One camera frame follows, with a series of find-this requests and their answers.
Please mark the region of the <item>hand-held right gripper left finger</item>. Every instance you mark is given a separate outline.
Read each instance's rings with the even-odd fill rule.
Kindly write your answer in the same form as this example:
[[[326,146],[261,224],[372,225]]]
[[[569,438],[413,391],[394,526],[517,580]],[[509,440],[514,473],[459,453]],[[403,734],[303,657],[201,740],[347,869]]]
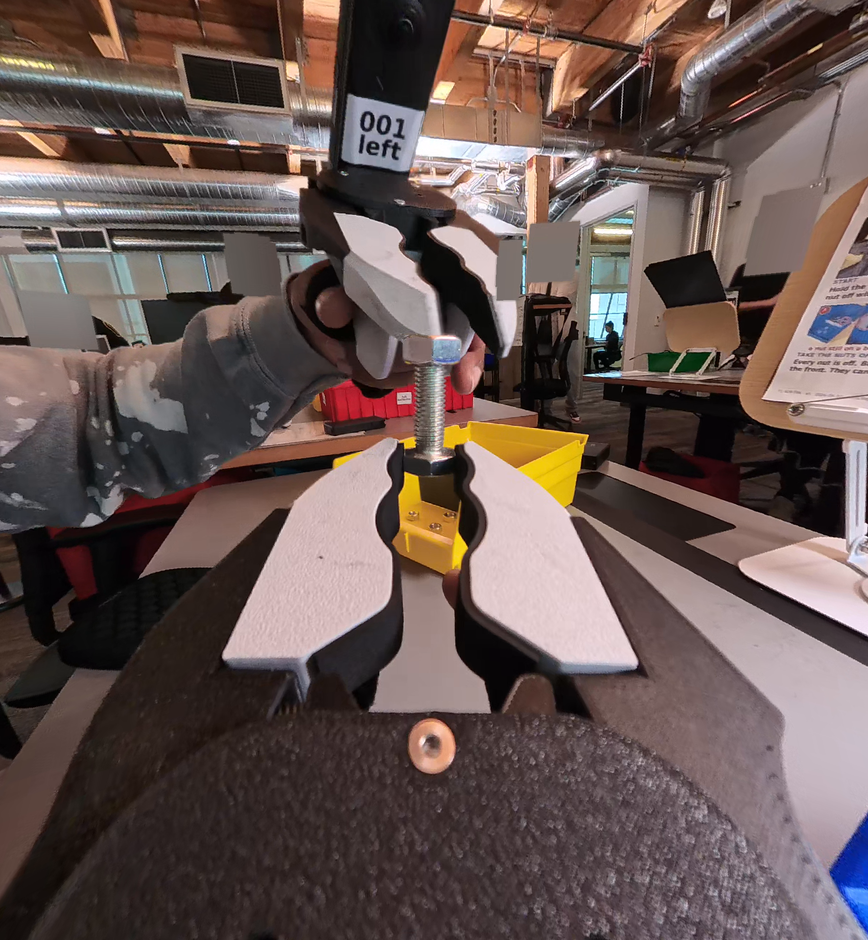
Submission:
[[[319,677],[371,685],[404,632],[399,496],[404,447],[384,439],[300,496],[222,652],[235,670],[291,675],[301,699]]]

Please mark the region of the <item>dark desk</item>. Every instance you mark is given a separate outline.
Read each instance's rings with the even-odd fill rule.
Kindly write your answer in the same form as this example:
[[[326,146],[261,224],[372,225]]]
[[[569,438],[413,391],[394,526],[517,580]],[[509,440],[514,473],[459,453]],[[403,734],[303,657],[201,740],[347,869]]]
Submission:
[[[622,371],[586,374],[583,382],[603,387],[606,401],[628,406],[624,464],[638,469],[643,457],[646,417],[654,410],[699,418],[694,455],[730,463],[738,426],[747,420],[740,404],[738,378],[697,380],[668,373],[631,375]]]

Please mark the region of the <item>yellow plastic bin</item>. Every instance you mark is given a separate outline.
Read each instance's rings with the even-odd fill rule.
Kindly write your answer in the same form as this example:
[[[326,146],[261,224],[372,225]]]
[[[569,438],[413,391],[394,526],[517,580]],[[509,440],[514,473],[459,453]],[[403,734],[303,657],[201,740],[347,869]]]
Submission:
[[[444,430],[446,447],[475,443],[547,491],[571,504],[588,438],[584,434],[498,422],[470,421]],[[383,505],[382,536],[402,558],[438,574],[457,570],[467,550],[461,531],[461,501],[451,476],[422,484],[404,471],[397,505]]]

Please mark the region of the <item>wooden edged desk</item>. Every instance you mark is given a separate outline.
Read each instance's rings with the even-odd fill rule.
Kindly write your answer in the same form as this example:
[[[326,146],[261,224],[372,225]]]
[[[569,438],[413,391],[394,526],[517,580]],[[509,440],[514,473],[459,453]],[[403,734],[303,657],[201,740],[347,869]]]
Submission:
[[[476,398],[471,408],[446,413],[444,420],[448,427],[465,427],[470,421],[529,428],[537,426],[537,414],[532,411]],[[308,406],[294,417],[288,428],[275,429],[259,447],[223,464],[221,469],[345,455],[372,447],[384,437],[398,440],[411,438],[413,431],[413,417],[393,417],[386,420],[382,429],[333,436],[325,433],[322,415],[317,414],[312,406]]]

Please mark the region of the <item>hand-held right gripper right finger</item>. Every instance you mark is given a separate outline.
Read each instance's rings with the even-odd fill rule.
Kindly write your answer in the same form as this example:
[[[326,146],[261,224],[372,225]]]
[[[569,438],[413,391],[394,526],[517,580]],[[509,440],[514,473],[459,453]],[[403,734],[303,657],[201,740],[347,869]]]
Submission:
[[[585,545],[592,528],[483,446],[455,452],[463,556],[455,647],[498,711],[516,681],[634,672],[639,658]]]

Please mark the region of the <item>black mesh office chair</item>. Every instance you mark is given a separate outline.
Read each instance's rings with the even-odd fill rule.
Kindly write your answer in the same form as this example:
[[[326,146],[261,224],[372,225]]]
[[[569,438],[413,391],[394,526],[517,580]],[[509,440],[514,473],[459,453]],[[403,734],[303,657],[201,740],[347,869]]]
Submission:
[[[118,671],[208,568],[161,570],[134,581],[71,623],[4,697],[13,708],[53,702],[76,670]]]

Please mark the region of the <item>person's left hand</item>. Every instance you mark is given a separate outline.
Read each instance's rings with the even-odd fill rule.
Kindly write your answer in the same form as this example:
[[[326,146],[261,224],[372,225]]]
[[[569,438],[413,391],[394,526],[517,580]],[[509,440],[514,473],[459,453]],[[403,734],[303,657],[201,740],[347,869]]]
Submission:
[[[358,362],[355,343],[341,335],[360,310],[346,295],[329,261],[292,274],[286,281],[285,295],[310,345],[346,379],[367,388],[391,390],[407,385],[413,377],[413,369],[400,354],[396,354],[389,376],[381,380]]]

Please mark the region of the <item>silver ventilation duct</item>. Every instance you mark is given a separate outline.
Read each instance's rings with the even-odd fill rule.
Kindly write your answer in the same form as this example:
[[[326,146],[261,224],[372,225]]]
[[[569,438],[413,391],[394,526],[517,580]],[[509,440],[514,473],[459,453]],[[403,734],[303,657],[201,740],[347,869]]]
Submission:
[[[331,94],[289,93],[288,113],[188,104],[175,68],[0,50],[0,119],[326,150]]]
[[[300,176],[0,157],[0,228],[299,228]]]
[[[805,18],[835,16],[855,1],[765,1],[694,54],[683,71],[676,114],[642,146],[649,150],[677,138],[704,117],[715,79],[761,52]]]

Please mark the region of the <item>black board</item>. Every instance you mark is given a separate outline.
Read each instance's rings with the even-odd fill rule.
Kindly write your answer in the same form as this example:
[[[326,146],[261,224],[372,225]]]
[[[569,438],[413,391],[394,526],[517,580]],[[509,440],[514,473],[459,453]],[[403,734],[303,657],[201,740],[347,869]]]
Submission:
[[[722,278],[708,250],[650,263],[643,273],[666,309],[726,301]]]

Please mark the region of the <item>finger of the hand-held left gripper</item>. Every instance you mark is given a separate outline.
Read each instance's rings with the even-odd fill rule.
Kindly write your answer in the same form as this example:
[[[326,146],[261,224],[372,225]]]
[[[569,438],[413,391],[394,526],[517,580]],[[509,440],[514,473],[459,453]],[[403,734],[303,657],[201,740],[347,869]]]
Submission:
[[[430,229],[421,251],[423,278],[438,295],[443,330],[466,342],[479,336],[498,358],[509,355],[517,330],[517,300],[498,297],[498,251],[475,231]]]
[[[389,377],[399,345],[442,334],[440,300],[404,252],[395,227],[365,215],[339,212],[335,221],[346,242],[343,288],[358,307],[356,355],[375,380]]]

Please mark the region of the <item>person's left forearm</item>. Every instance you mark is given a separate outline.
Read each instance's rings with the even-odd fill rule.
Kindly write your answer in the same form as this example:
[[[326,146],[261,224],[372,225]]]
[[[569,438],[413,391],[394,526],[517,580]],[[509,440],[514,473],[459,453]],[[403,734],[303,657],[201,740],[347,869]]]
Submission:
[[[314,343],[319,266],[106,354],[0,346],[0,535],[90,527],[205,482],[344,380]]]

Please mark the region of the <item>silver hex bolt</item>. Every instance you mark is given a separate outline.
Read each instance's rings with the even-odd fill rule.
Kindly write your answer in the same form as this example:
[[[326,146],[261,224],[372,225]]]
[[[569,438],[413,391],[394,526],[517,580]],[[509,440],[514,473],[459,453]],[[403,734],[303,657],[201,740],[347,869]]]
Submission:
[[[452,367],[463,356],[455,335],[413,335],[402,343],[404,362],[414,370],[416,411],[414,448],[427,452],[444,450],[446,381]]]

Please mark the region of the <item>white clipboard stand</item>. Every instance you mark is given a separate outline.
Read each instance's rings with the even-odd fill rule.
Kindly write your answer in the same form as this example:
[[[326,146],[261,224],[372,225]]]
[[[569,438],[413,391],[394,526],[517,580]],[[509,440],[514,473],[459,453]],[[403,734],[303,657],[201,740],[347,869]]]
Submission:
[[[868,638],[867,445],[844,441],[845,536],[817,537],[741,559],[748,579]]]

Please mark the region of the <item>red plastic bin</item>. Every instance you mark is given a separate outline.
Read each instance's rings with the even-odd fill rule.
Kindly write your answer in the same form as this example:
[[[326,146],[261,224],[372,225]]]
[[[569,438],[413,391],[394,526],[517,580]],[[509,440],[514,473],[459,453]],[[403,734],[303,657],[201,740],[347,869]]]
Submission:
[[[417,403],[414,384],[381,392],[380,397],[370,397],[355,382],[342,382],[320,393],[321,414],[332,422],[370,417],[414,417]]]

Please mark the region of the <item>printed instruction sheet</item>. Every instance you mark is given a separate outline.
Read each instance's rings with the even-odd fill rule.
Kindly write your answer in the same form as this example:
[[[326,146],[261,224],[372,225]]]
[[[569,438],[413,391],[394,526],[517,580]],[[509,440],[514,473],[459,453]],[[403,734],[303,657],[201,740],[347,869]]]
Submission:
[[[868,184],[798,327],[765,400],[868,397]]]

